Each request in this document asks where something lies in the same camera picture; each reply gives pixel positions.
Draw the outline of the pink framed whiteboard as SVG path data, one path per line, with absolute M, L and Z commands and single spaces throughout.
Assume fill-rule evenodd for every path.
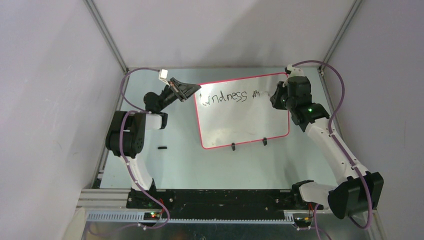
M 284 72 L 202 83 L 194 95 L 200 144 L 210 150 L 231 143 L 286 137 L 290 113 L 272 107 L 270 97 Z

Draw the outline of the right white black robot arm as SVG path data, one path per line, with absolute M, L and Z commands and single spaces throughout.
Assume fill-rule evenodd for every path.
M 336 131 L 327 110 L 312 101 L 311 83 L 306 76 L 279 81 L 270 97 L 271 106 L 287 110 L 293 123 L 322 152 L 337 185 L 304 180 L 292 185 L 291 204 L 304 209 L 310 203 L 330 209 L 339 219 L 373 211 L 378 206 L 384 179 L 370 172 L 348 149 Z

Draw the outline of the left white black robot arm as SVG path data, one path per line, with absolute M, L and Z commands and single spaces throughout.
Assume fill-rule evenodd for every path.
M 153 208 L 158 202 L 158 194 L 150 190 L 154 179 L 139 157 L 144 148 L 146 131 L 165 129 L 168 114 L 163 110 L 176 100 L 185 102 L 201 88 L 199 84 L 180 82 L 172 77 L 160 94 L 148 92 L 144 95 L 145 110 L 114 112 L 105 146 L 114 156 L 122 159 L 132 180 L 131 187 L 142 191 L 138 201 L 145 208 Z

